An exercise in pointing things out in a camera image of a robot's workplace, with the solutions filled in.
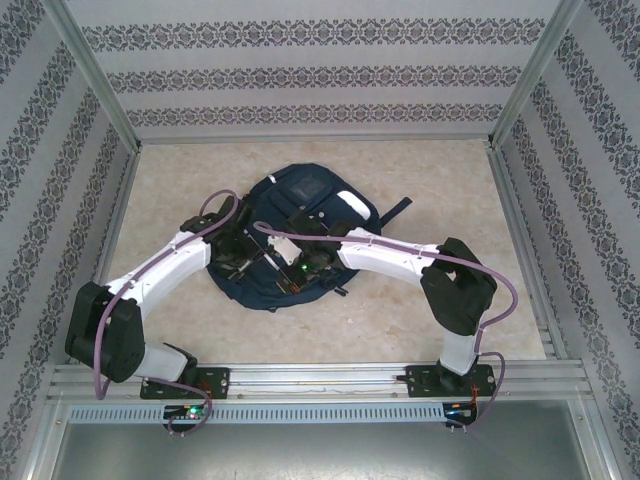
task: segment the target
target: beige marble floor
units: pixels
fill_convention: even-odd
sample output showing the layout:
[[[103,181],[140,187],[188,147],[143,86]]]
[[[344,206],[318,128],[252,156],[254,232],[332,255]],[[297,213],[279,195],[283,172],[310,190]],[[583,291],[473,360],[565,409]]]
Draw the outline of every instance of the beige marble floor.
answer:
[[[294,162],[326,165],[381,213],[402,197],[414,203],[386,236],[416,243],[465,241],[480,260],[506,274],[521,301],[491,327],[483,349],[509,359],[544,351],[481,141],[235,143],[145,146],[111,266],[110,278],[133,269],[221,188],[239,194]],[[147,319],[147,341],[170,342],[202,362],[315,363],[435,360],[442,327],[424,293],[392,278],[361,272],[343,298],[328,294],[275,314],[227,299],[208,274],[186,280]],[[510,296],[499,288],[492,312]]]

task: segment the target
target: metal bracket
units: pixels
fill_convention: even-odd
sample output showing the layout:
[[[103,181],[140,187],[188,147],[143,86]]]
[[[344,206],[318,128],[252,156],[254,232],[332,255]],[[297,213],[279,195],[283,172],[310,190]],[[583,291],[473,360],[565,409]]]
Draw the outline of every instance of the metal bracket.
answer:
[[[455,383],[443,382],[439,365],[410,365],[405,372],[396,378],[407,383],[410,398],[472,397],[474,387],[479,397],[490,397],[496,389],[491,365],[476,364]]]
[[[195,388],[204,390],[213,400],[226,400],[229,392],[230,370],[222,367],[198,367]],[[201,400],[197,393],[164,384],[143,380],[140,387],[140,398],[143,400]]]

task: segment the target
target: patterned wall panel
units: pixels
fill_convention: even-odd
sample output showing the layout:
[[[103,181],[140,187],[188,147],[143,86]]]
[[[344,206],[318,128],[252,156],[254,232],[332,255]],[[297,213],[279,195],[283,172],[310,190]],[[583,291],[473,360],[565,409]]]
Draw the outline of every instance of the patterned wall panel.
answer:
[[[557,0],[68,4],[144,140],[488,134]]]
[[[564,340],[585,359],[623,478],[640,478],[636,12],[629,1],[585,2],[502,150]]]
[[[0,6],[0,478],[20,470],[129,152],[37,1]]]

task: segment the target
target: backpack strap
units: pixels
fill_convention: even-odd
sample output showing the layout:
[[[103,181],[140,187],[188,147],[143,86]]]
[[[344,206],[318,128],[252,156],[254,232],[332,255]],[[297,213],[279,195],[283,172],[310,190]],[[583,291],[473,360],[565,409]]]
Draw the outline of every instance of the backpack strap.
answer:
[[[393,220],[396,215],[401,213],[405,208],[407,208],[412,203],[413,203],[413,200],[411,200],[409,197],[404,197],[402,200],[398,202],[398,204],[395,207],[393,207],[391,210],[389,210],[380,218],[380,225],[384,227],[387,223]]]

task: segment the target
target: wire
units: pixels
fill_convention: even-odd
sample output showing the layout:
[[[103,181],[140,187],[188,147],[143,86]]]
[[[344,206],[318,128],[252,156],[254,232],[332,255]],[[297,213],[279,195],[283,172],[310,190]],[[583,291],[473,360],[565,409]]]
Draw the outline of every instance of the wire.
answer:
[[[211,412],[213,411],[213,402],[211,401],[211,397],[207,394],[207,392],[200,390],[199,388],[192,387],[190,385],[183,385],[181,383],[169,382],[168,380],[163,380],[161,378],[149,378],[149,381],[162,383],[163,385],[167,385],[169,387],[180,388],[182,390],[187,390],[189,392],[197,393],[198,395],[201,395],[202,398],[204,399],[204,403],[202,404],[202,406],[204,405],[207,406],[207,413],[202,415],[202,418],[200,419],[200,421],[196,423],[193,427],[191,427],[189,430],[186,430],[184,432],[176,432],[175,430],[173,430],[172,428],[173,421],[178,416],[178,415],[173,415],[169,419],[169,423],[167,424],[167,430],[169,430],[169,435],[179,434],[181,437],[184,438],[187,435],[196,433],[198,430],[202,428],[202,426],[205,423],[207,423],[207,420],[209,420],[209,417],[211,416]]]
[[[265,233],[267,235],[275,235],[279,237],[289,238],[291,240],[308,240],[308,241],[329,241],[329,242],[342,242],[342,243],[363,243],[367,245],[380,245],[381,247],[391,248],[394,250],[399,250],[401,252],[410,253],[412,255],[418,255],[421,257],[430,257],[436,260],[442,260],[445,262],[456,263],[458,265],[463,265],[465,267],[473,268],[482,273],[486,273],[487,275],[491,275],[492,277],[498,279],[511,293],[511,305],[504,312],[496,315],[495,317],[485,320],[482,322],[478,329],[478,336],[476,338],[476,343],[474,350],[478,353],[478,348],[480,345],[480,340],[482,339],[482,334],[484,329],[489,325],[493,325],[494,323],[498,323],[500,320],[504,320],[509,315],[513,313],[513,311],[518,306],[518,292],[516,287],[511,283],[507,277],[502,275],[500,272],[493,270],[492,268],[486,267],[479,263],[471,262],[469,260],[464,260],[462,258],[451,257],[449,255],[443,255],[441,253],[432,253],[426,252],[424,250],[420,250],[414,247],[408,247],[405,245],[398,245],[392,242],[388,242],[382,240],[377,237],[357,237],[357,236],[349,236],[349,237],[332,237],[332,236],[322,236],[322,235],[300,235],[297,233],[288,233],[288,232],[280,232],[271,228],[266,222],[255,222],[253,224],[254,228],[259,232]]]
[[[468,432],[467,432],[468,425],[465,425],[465,424],[464,424],[464,423],[462,423],[462,422],[459,422],[459,421],[454,420],[454,419],[452,419],[452,418],[447,418],[447,419],[445,420],[445,425],[446,425],[446,426],[448,426],[448,424],[451,424],[451,433],[453,433],[453,425],[455,425],[455,426],[457,426],[457,427],[462,428],[462,431],[463,431],[465,434],[466,434],[466,433],[468,433]]]
[[[471,410],[478,410],[478,387],[475,383],[471,384],[471,392],[473,394],[471,399]]]
[[[109,385],[111,384],[111,380],[110,379],[107,379],[104,382],[104,384],[102,384],[102,381],[100,379],[100,369],[101,369],[101,365],[100,364],[101,364],[101,359],[102,359],[101,358],[101,354],[102,354],[102,340],[103,340],[103,337],[104,337],[104,331],[105,331],[109,316],[111,315],[111,312],[113,311],[114,307],[118,303],[118,300],[120,300],[122,298],[122,296],[126,293],[126,291],[129,288],[131,288],[135,284],[135,282],[137,282],[145,273],[147,273],[150,269],[152,269],[154,266],[156,266],[162,260],[167,258],[169,255],[173,254],[173,252],[175,250],[178,250],[178,249],[182,248],[183,246],[185,246],[186,244],[196,240],[197,238],[204,237],[205,235],[208,235],[211,232],[217,230],[218,228],[220,228],[222,225],[224,225],[233,216],[233,214],[238,209],[239,200],[238,200],[238,196],[235,194],[235,192],[233,192],[232,190],[228,190],[228,189],[219,190],[219,191],[215,192],[214,194],[210,195],[209,198],[207,198],[207,200],[205,200],[205,203],[202,205],[200,211],[201,212],[204,211],[204,208],[207,206],[207,204],[211,200],[213,200],[214,198],[216,198],[216,197],[218,197],[218,196],[220,196],[222,194],[230,195],[233,198],[233,206],[231,207],[231,210],[229,211],[229,213],[227,213],[221,220],[217,221],[216,223],[214,223],[210,227],[202,230],[201,232],[195,233],[195,234],[191,235],[190,237],[187,237],[186,239],[182,240],[181,242],[179,242],[175,246],[175,249],[174,248],[167,248],[166,250],[161,252],[158,256],[156,256],[151,261],[149,261],[140,270],[138,270],[129,279],[129,281],[127,281],[122,286],[122,288],[120,288],[120,290],[118,290],[118,292],[113,296],[113,298],[109,301],[109,303],[107,304],[106,308],[102,312],[102,316],[100,317],[100,321],[98,322],[98,329],[96,331],[96,340],[95,340],[95,345],[94,345],[94,349],[93,349],[93,385],[94,385],[94,390],[95,390],[95,393],[96,393],[96,398],[98,400],[103,400],[104,399],[104,397],[107,395],[107,390],[109,389]]]
[[[500,391],[500,387],[502,387],[505,370],[507,368],[507,362],[504,359],[504,355],[502,355],[500,352],[484,352],[484,353],[479,353],[478,355],[481,357],[491,357],[491,356],[498,357],[500,359],[500,376],[498,377],[498,381],[496,382],[496,389],[493,391],[493,395],[491,395],[491,398],[489,399],[489,403],[487,403],[487,407],[482,411],[482,414],[480,414],[480,416],[476,418],[475,422],[469,425],[470,430],[476,428],[476,426],[478,425],[478,422],[483,418],[485,418],[489,413],[489,410],[491,410],[491,407],[493,407],[493,404],[496,401],[496,397],[498,396],[498,392]]]
[[[493,325],[495,323],[498,323],[501,320],[504,320],[509,315],[511,315],[513,313],[513,311],[516,309],[516,307],[518,306],[518,292],[516,290],[516,287],[513,285],[513,283],[511,283],[509,281],[509,279],[507,279],[507,277],[502,275],[500,272],[497,272],[497,271],[493,270],[492,268],[486,267],[486,266],[481,265],[479,263],[470,262],[470,261],[464,260],[462,258],[451,257],[449,255],[442,255],[442,254],[439,254],[439,253],[426,252],[424,250],[420,250],[420,249],[414,248],[414,247],[408,247],[408,246],[405,246],[405,245],[398,245],[398,244],[395,244],[395,243],[392,243],[392,242],[388,242],[388,241],[382,240],[382,239],[377,238],[377,237],[358,237],[358,236],[332,237],[332,236],[322,236],[322,235],[300,235],[300,234],[297,234],[297,233],[280,232],[280,231],[274,230],[271,227],[271,225],[269,225],[266,222],[255,222],[253,224],[253,226],[259,232],[265,233],[267,235],[275,235],[275,236],[285,237],[285,238],[289,238],[291,240],[325,241],[325,242],[329,241],[329,242],[342,242],[342,243],[362,243],[362,244],[366,244],[366,245],[380,245],[382,247],[391,248],[391,249],[398,250],[398,251],[405,252],[405,253],[410,253],[412,255],[418,255],[419,257],[420,256],[430,257],[430,258],[434,258],[436,260],[442,260],[442,261],[445,261],[445,262],[456,263],[458,265],[463,265],[465,267],[474,268],[474,269],[476,269],[476,270],[478,270],[478,271],[480,271],[482,273],[486,273],[486,274],[491,275],[492,277],[498,279],[505,287],[507,287],[507,289],[511,293],[511,305],[504,312],[500,313],[499,315],[496,315],[495,317],[493,317],[493,318],[491,318],[489,320],[485,320],[484,322],[482,322],[482,324],[480,324],[480,326],[478,328],[478,335],[476,337],[476,342],[474,344],[473,350],[478,356],[481,356],[481,357],[497,356],[500,359],[500,365],[501,365],[500,377],[498,378],[498,381],[496,382],[496,389],[494,390],[493,395],[489,399],[489,403],[487,404],[487,407],[482,412],[482,415],[480,415],[480,417],[476,418],[476,420],[472,423],[472,425],[476,425],[478,423],[478,420],[480,420],[481,418],[484,418],[487,415],[487,412],[489,410],[491,410],[491,407],[493,406],[493,404],[495,402],[495,399],[498,396],[498,392],[500,391],[500,387],[502,386],[502,382],[504,380],[504,374],[505,374],[505,369],[506,369],[506,361],[504,359],[504,356],[500,352],[480,353],[480,342],[482,340],[482,335],[483,335],[484,329],[486,327],[488,327],[490,325]],[[448,419],[447,422],[453,423],[453,424],[462,425],[461,422],[456,422],[455,420],[451,420],[451,419]]]

